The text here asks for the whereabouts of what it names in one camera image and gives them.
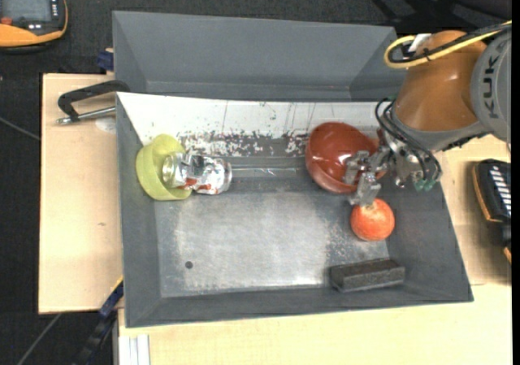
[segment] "yellow cable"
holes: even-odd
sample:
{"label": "yellow cable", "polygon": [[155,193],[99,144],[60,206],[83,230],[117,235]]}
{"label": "yellow cable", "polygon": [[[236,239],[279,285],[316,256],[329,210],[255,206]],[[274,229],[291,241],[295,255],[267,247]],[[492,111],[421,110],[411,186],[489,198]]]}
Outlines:
{"label": "yellow cable", "polygon": [[[509,20],[509,21],[506,21],[504,23],[504,25],[507,25],[507,24],[512,24],[513,21],[512,20]],[[500,31],[502,30],[496,30],[496,31],[492,31],[490,33],[484,33],[484,34],[481,34],[479,36],[475,36],[475,37],[472,37],[471,39],[469,40],[466,40],[466,41],[462,41],[454,46],[451,46],[445,50],[441,50],[441,51],[438,51],[434,54],[429,54],[428,57],[422,57],[420,59],[415,59],[415,60],[410,60],[409,62],[402,62],[402,63],[394,63],[390,60],[389,58],[389,55],[390,55],[390,51],[392,51],[395,47],[397,47],[398,45],[401,45],[401,44],[404,44],[408,41],[412,41],[415,39],[415,36],[405,36],[405,37],[401,37],[397,40],[395,40],[387,49],[386,51],[384,52],[384,62],[386,63],[387,66],[391,67],[391,68],[394,68],[394,69],[402,69],[402,68],[407,68],[407,67],[412,67],[412,66],[418,66],[419,64],[423,64],[423,63],[426,63],[426,62],[430,62],[432,60],[435,60],[435,59],[438,59],[440,57],[443,57],[445,56],[446,54],[450,54],[454,51],[457,51],[457,50],[460,50],[461,48],[463,47],[466,47],[466,46],[469,46],[477,41],[480,41],[480,40],[483,40],[484,38],[488,38],[494,34],[497,34],[499,33]]]}

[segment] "black sponge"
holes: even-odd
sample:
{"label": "black sponge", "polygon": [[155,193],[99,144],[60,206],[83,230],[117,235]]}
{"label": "black sponge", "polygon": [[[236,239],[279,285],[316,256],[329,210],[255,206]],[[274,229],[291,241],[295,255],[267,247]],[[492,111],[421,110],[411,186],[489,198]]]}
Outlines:
{"label": "black sponge", "polygon": [[392,259],[331,267],[331,285],[342,293],[377,289],[405,281],[405,268]]}

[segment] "wooden table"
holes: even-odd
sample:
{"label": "wooden table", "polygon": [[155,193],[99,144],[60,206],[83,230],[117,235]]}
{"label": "wooden table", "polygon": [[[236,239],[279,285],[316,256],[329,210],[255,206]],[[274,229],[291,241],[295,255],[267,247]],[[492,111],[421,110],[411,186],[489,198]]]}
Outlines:
{"label": "wooden table", "polygon": [[[96,310],[122,274],[110,121],[55,123],[61,93],[111,77],[43,78],[40,313]],[[112,103],[98,98],[78,111]],[[440,156],[474,302],[154,328],[125,328],[122,308],[119,334],[148,333],[153,365],[512,363],[511,268],[488,240],[469,177],[471,164],[488,158],[509,160],[491,136]]]}

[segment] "gray floor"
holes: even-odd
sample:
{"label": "gray floor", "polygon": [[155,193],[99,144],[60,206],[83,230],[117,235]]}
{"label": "gray floor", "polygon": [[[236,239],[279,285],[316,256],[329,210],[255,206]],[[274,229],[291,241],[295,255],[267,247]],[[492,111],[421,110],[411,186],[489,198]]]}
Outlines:
{"label": "gray floor", "polygon": [[[410,11],[399,0],[385,1],[398,13]],[[36,134],[40,131],[40,74],[100,72],[96,57],[99,51],[111,45],[113,10],[365,24],[379,24],[384,20],[370,0],[67,2],[71,12],[70,28],[54,48],[33,55],[0,55],[0,116]],[[463,8],[458,12],[479,26],[496,22]],[[5,364],[17,363],[52,319],[37,316],[39,147],[38,141],[0,124],[0,361]],[[95,321],[95,314],[61,316],[26,363],[69,363]],[[111,350],[107,346],[96,363],[110,363],[110,360]]]}

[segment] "orange device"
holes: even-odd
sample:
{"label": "orange device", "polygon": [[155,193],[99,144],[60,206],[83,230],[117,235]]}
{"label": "orange device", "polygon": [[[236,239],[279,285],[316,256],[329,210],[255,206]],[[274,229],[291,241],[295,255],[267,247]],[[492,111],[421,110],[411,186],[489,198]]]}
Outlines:
{"label": "orange device", "polygon": [[0,51],[44,48],[67,31],[67,24],[64,0],[0,0]]}

